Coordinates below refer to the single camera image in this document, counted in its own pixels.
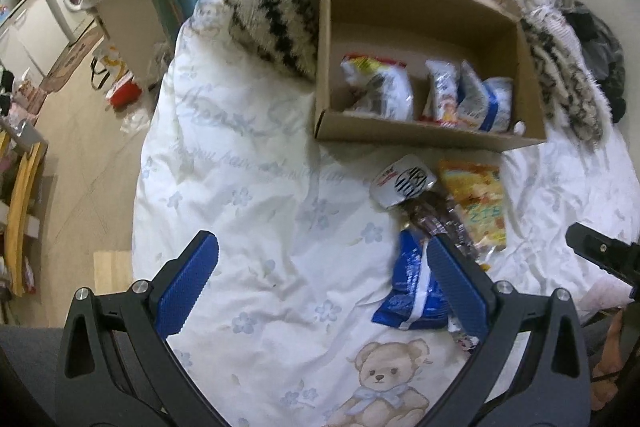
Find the plastic bag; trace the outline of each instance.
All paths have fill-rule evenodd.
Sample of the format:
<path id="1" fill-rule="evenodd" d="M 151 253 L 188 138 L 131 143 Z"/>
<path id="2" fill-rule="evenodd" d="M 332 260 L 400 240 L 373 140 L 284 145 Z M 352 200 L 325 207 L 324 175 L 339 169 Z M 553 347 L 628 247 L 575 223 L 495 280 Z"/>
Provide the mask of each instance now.
<path id="1" fill-rule="evenodd" d="M 458 121 L 472 130 L 505 132 L 511 121 L 513 81 L 496 76 L 484 82 L 463 60 L 458 85 Z"/>
<path id="2" fill-rule="evenodd" d="M 128 71 L 118 49 L 106 38 L 94 49 L 94 58 L 109 72 L 112 82 L 117 82 Z"/>
<path id="3" fill-rule="evenodd" d="M 442 60 L 427 60 L 425 64 L 431 79 L 431 89 L 420 119 L 455 127 L 458 124 L 458 69 Z"/>
<path id="4" fill-rule="evenodd" d="M 441 160 L 440 179 L 460 206 L 463 222 L 481 253 L 506 247 L 500 168 Z"/>
<path id="5" fill-rule="evenodd" d="M 38 114 L 47 98 L 45 90 L 33 86 L 30 68 L 24 71 L 20 80 L 14 80 L 12 95 L 14 96 L 14 102 L 31 114 Z"/>
<path id="6" fill-rule="evenodd" d="M 440 329 L 449 322 L 449 305 L 427 264 L 428 239 L 419 236 L 417 230 L 400 232 L 392 289 L 372 322 L 403 331 Z"/>
<path id="7" fill-rule="evenodd" d="M 340 66 L 356 97 L 351 110 L 386 120 L 414 119 L 414 92 L 406 64 L 386 58 L 347 55 Z"/>
<path id="8" fill-rule="evenodd" d="M 417 197 L 402 202 L 400 207 L 412 225 L 428 237 L 444 233 L 465 256 L 473 261 L 478 258 L 473 238 L 467 232 L 450 196 L 436 190 L 426 190 Z"/>

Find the white cabinet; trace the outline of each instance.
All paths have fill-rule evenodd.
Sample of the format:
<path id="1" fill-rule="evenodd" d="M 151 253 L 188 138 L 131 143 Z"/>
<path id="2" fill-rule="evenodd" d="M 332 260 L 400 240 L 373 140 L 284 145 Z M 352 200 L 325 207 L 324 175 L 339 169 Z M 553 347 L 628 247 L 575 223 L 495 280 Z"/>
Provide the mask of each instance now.
<path id="1" fill-rule="evenodd" d="M 18 38 L 18 32 L 11 21 L 0 26 L 0 62 L 5 69 L 11 71 L 15 78 L 20 78 L 28 69 L 29 77 L 35 86 L 42 82 L 42 74 L 33 63 L 27 50 Z"/>
<path id="2" fill-rule="evenodd" d="M 53 16 L 47 0 L 26 0 L 11 16 L 10 22 L 40 73 L 49 74 L 69 40 Z"/>

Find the floor mat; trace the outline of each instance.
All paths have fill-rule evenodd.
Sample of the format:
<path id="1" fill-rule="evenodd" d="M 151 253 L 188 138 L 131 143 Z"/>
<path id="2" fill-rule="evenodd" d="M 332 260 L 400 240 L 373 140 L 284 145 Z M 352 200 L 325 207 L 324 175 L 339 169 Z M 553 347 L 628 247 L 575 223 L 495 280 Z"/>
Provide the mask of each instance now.
<path id="1" fill-rule="evenodd" d="M 103 36 L 102 30 L 97 26 L 82 35 L 76 44 L 58 59 L 49 75 L 40 84 L 40 89 L 47 92 L 56 92 L 62 89 L 82 59 Z"/>

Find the bed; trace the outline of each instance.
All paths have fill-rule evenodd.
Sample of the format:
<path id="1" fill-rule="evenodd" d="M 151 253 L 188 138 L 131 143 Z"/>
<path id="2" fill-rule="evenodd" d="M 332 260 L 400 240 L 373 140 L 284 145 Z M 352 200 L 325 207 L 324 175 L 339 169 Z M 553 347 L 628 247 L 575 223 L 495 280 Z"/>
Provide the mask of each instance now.
<path id="1" fill-rule="evenodd" d="M 398 413 L 387 425 L 412 427 L 466 354 L 447 331 L 370 321 L 388 293 L 400 223 L 370 201 L 369 183 L 407 153 L 433 165 L 443 151 L 316 142 L 314 86 L 241 48 L 228 18 L 222 0 L 200 0 L 178 35 L 142 151 L 134 276 L 151 279 L 198 230 L 218 237 L 220 262 L 169 343 L 234 427 L 350 425 L 353 407 L 376 399 Z M 566 228 L 580 221 L 637 240 L 640 184 L 616 129 L 595 151 L 563 130 L 547 134 L 501 156 L 446 154 L 500 164 L 508 248 L 487 260 L 492 279 L 533 294 L 565 287 L 587 316 L 624 301 L 628 287 L 575 256 Z M 372 393 L 367 378 L 380 360 L 397 371 Z M 413 409 L 398 405 L 408 387 Z"/>

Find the wooden board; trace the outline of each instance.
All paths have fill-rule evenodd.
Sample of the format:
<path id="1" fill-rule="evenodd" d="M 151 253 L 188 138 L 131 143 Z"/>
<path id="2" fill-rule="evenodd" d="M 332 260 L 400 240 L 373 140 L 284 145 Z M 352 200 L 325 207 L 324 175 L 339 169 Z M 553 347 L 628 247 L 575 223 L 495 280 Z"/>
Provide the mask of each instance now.
<path id="1" fill-rule="evenodd" d="M 9 150 L 10 143 L 11 137 L 5 131 L 0 131 L 0 158 L 3 158 Z"/>
<path id="2" fill-rule="evenodd" d="M 94 253 L 95 294 L 124 292 L 133 282 L 131 252 L 98 251 Z"/>
<path id="3" fill-rule="evenodd" d="M 27 206 L 38 165 L 42 159 L 40 154 L 42 147 L 42 143 L 34 144 L 31 147 L 31 153 L 23 155 L 20 159 L 4 232 L 4 261 L 11 274 L 11 292 L 17 297 L 24 293 L 22 286 L 22 243 L 24 241 L 24 227 L 27 222 Z"/>

